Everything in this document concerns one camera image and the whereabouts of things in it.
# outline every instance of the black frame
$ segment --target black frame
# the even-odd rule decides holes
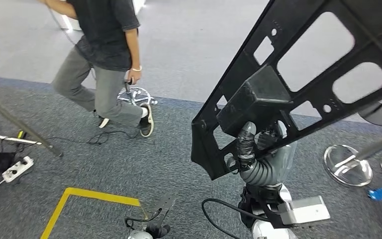
[[[332,12],[355,38],[353,49],[331,67],[297,92],[292,92],[276,69],[277,62],[324,12]],[[260,65],[254,52],[268,36],[274,52]],[[287,127],[287,137],[271,147],[257,152],[262,156],[305,137],[327,125],[350,116],[382,99],[382,88],[352,103],[341,102],[333,93],[333,83],[360,63],[373,62],[382,68],[382,1],[379,0],[270,0],[252,28],[219,83],[192,121],[191,160],[201,165],[214,180],[230,169],[225,156],[236,157],[235,141],[220,149],[213,131],[222,130],[236,137],[240,127],[252,121],[260,131],[281,120]],[[240,91],[252,91],[244,99]],[[228,104],[217,105],[224,96]],[[298,130],[289,113],[305,101],[310,101],[322,120]],[[329,113],[323,106],[329,105]]]

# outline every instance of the white power strip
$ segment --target white power strip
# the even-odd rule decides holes
[[[31,168],[33,166],[34,162],[33,159],[29,156],[24,157],[24,162],[18,162],[14,164],[11,168],[6,170],[2,177],[5,180],[5,182],[9,183],[12,182],[14,179],[16,179],[19,175],[24,173],[27,169]]]

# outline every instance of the black sneaker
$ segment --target black sneaker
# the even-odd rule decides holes
[[[141,118],[140,120],[140,134],[143,137],[149,137],[154,129],[153,115],[151,112],[151,107],[148,103],[142,103],[140,107],[146,108],[149,111],[149,114]]]
[[[107,123],[109,123],[109,119],[99,116],[99,128],[104,128]]]

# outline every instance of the white robot part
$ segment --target white robot part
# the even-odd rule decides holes
[[[128,239],[153,239],[153,237],[147,232],[132,231]]]

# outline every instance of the floor marking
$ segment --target floor marking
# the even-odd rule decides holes
[[[140,200],[136,198],[129,198],[109,193],[101,193],[86,189],[80,189],[80,188],[66,188],[64,191],[64,194],[62,194],[61,199],[58,202],[58,205],[55,208],[55,211],[53,212],[52,216],[49,219],[49,222],[43,231],[42,236],[40,239],[48,239],[50,236],[50,233],[52,232],[53,227],[56,224],[56,221],[59,217],[59,215],[62,212],[62,209],[64,208],[65,203],[67,202],[69,196],[80,196],[85,198],[93,198],[93,199],[99,199],[107,202],[113,202],[113,203],[121,203],[126,205],[131,205],[134,207],[141,207]]]

